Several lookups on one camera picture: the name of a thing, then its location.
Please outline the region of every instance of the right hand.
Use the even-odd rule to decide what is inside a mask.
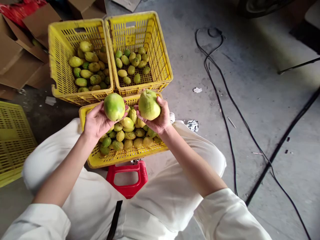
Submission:
[[[160,115],[152,121],[149,121],[141,117],[138,105],[134,105],[134,109],[137,111],[138,118],[140,118],[153,131],[155,131],[158,134],[161,134],[167,127],[171,125],[169,117],[170,111],[168,107],[168,102],[166,100],[158,96],[157,102],[161,107],[161,112]]]

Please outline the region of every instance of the white sleeve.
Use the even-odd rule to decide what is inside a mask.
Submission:
[[[65,239],[70,221],[65,212],[53,204],[31,204],[11,224],[2,240]]]
[[[206,239],[271,240],[245,203],[229,188],[206,196],[195,212]]]

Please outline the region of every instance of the hand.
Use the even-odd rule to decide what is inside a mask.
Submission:
[[[168,126],[170,126],[170,111],[168,107],[168,102],[161,97],[157,97],[157,102],[161,107],[161,113],[160,115],[152,120],[149,121],[147,119],[144,119],[141,117],[139,112],[139,106],[135,105],[134,109],[137,111],[137,117],[140,118],[149,128],[151,128],[153,131],[155,131],[158,134],[161,134]]]
[[[84,124],[84,134],[89,137],[97,138],[98,140],[106,134],[110,128],[117,122],[110,121],[103,108],[103,101],[96,106],[94,109],[92,109],[91,112],[89,112],[86,116],[86,122]]]

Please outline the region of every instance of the crate handle hole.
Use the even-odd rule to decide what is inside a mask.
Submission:
[[[136,22],[127,22],[126,23],[126,28],[135,27],[135,26],[136,26]]]

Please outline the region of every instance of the concrete floor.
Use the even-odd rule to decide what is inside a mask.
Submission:
[[[194,33],[198,28],[218,27],[227,37],[214,54],[221,67],[229,90],[247,120],[255,138],[270,156],[292,119],[300,111],[320,84],[319,63],[288,72],[282,76],[278,69],[287,68],[317,57],[316,53],[291,37],[293,27],[286,10],[259,19],[246,20],[235,14],[236,1],[156,1],[142,0],[136,12],[157,11],[163,30],[174,80],[162,92],[177,119],[195,119],[200,123],[199,135],[213,142],[226,156],[228,167],[223,176],[233,189],[233,165],[228,138],[211,82],[204,70],[202,55],[197,49]],[[107,2],[109,15],[129,13],[119,5]],[[200,44],[206,50],[218,41],[200,34]],[[211,67],[211,75],[221,97],[229,124],[237,162],[239,197],[247,194],[264,169],[264,159],[252,152],[258,149],[227,96],[218,72]],[[202,87],[201,93],[192,89]],[[53,107],[44,103],[50,88],[38,91],[25,88],[26,95],[14,103],[23,106],[32,131],[42,142],[78,116],[78,107],[57,100]],[[320,100],[316,100],[299,121],[290,142],[285,142],[274,161],[278,180],[296,203],[312,239],[319,235],[320,179]],[[164,166],[167,153],[144,159],[150,178]],[[22,213],[32,196],[19,179],[0,189],[0,236],[10,223]],[[289,200],[268,173],[254,196],[249,210],[268,231],[272,239],[307,239]],[[177,239],[203,239],[192,220]]]

